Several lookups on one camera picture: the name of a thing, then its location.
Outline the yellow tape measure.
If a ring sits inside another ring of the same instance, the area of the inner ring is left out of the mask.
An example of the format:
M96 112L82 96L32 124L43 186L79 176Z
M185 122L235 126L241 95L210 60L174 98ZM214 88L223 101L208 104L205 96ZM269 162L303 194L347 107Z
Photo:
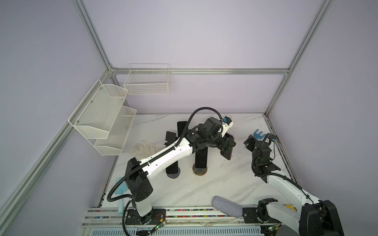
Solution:
M297 209L294 206L286 205L286 207L292 209L293 211L297 211Z

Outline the white mesh shelf lower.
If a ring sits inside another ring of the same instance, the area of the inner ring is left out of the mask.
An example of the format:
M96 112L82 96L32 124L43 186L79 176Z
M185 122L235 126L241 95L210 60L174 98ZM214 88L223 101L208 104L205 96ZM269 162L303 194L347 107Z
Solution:
M102 156L117 156L124 149L127 138L132 128L136 110L122 106L107 139L97 139L94 148Z

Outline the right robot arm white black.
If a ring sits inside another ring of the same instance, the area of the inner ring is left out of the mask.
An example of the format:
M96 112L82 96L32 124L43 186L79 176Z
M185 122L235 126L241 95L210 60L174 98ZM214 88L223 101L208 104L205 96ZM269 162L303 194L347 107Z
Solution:
M279 191L289 205L275 198L258 203L257 215L261 222L275 219L301 236L342 236L343 227L336 206L330 200L321 200L298 183L284 175L273 163L271 145L276 136L267 133L262 140L250 135L244 145L252 153L254 175Z

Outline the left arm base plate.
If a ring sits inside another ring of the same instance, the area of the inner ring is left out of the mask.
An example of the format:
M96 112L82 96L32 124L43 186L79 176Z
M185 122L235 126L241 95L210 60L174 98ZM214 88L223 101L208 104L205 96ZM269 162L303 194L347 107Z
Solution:
M140 216L136 209L130 209L125 216L125 224L129 225L157 225L165 219L166 210L163 208L153 208L150 213Z

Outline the white mesh shelf upper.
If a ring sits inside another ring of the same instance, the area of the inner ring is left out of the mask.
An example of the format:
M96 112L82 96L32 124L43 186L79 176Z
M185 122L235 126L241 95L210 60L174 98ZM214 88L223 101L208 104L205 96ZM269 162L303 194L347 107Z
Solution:
M68 119L85 139L107 139L128 90L97 80Z

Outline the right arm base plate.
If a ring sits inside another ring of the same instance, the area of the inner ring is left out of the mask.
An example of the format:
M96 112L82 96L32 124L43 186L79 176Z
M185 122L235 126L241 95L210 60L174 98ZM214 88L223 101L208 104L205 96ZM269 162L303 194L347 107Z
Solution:
M274 224L281 223L280 221L271 218L266 210L260 211L257 206L255 207L243 207L243 218L246 224Z

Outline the white work glove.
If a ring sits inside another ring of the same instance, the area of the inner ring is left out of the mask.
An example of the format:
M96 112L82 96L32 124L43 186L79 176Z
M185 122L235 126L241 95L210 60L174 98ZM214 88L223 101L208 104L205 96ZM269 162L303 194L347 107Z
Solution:
M138 160L153 156L156 153L155 143L148 143L143 140L141 143L137 143L130 154Z

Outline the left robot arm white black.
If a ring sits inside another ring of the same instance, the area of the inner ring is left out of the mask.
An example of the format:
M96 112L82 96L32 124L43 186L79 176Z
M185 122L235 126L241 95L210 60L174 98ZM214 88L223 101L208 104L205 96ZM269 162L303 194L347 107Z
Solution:
M202 110L213 111L217 117L209 117L204 123L189 128L194 116ZM107 201L129 198L134 201L139 216L150 215L153 211L149 199L153 192L150 181L173 163L206 148L217 148L224 158L230 159L236 145L234 137L228 133L232 126L232 119L222 117L214 108L196 109L185 122L181 134L175 135L170 145L142 160L134 157L128 161L125 175L110 189Z

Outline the grey stand front left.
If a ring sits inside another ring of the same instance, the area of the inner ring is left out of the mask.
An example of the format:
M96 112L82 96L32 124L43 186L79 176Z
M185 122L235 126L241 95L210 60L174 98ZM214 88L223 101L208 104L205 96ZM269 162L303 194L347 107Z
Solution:
M167 176L168 176L169 178L171 178L171 179L176 179L176 178L179 177L180 173L181 173L181 170L180 170L180 168L178 168L177 173L167 174Z

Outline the grey oval pouch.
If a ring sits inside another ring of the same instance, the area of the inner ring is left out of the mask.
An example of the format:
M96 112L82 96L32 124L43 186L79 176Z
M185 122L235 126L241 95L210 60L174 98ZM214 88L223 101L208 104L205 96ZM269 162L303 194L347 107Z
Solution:
M229 201L220 196L215 196L212 199L212 207L218 211L227 214L228 216L240 218L243 216L243 208L241 205Z

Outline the white mesh shelf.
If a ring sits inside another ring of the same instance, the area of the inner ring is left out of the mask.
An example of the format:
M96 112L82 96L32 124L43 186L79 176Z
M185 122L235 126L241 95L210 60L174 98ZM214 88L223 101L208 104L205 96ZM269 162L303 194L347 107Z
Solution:
M124 149L127 138L132 128L136 110L122 106L107 139L97 139L94 148L102 156L117 156Z
M97 80L68 119L85 139L107 139L128 90Z

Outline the black phone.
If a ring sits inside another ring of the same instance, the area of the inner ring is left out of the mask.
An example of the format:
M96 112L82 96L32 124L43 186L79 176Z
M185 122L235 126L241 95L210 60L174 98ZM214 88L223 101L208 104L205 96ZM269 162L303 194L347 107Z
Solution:
M227 160L231 160L232 150L236 146L235 138L229 133L226 133L224 137L227 138L227 143L225 150L223 151L223 157L225 157Z
M180 138L181 135L183 134L186 125L187 125L187 121L180 121L180 122L177 122L178 138Z
M197 169L206 169L208 159L208 147L198 150L195 153L195 164L194 167Z
M169 165L166 169L166 173L168 175L175 175L179 173L179 166L178 166L178 161L172 163Z

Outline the aluminium front rail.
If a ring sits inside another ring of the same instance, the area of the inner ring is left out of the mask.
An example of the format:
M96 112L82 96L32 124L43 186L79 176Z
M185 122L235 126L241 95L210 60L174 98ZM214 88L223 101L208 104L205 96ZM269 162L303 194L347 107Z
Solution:
M257 207L257 205L245 205L242 207ZM220 226L271 226L274 224L246 224L244 218L228 216L211 206L203 207L153 207L166 210L165 222L167 227L220 227ZM117 208L90 208L81 224L81 228L117 228L122 227L125 215L119 215ZM127 227L152 227L155 225L129 225Z

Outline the light blue trowel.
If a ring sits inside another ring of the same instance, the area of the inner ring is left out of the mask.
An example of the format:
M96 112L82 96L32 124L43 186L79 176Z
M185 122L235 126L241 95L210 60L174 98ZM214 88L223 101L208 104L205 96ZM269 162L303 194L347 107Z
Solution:
M115 194L121 196L125 192L127 192L127 190L128 190L128 187L127 187L125 181L123 181L120 184L120 186L116 189ZM123 199L118 200L118 214L119 215L123 214L124 208L125 208L125 206L124 206L124 200Z

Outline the brown base stand front right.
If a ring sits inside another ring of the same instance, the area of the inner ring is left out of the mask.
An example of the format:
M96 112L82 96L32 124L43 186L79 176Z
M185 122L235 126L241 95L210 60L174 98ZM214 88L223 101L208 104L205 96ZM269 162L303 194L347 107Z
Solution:
M208 168L197 168L196 165L193 165L193 173L197 176L203 176L207 173Z

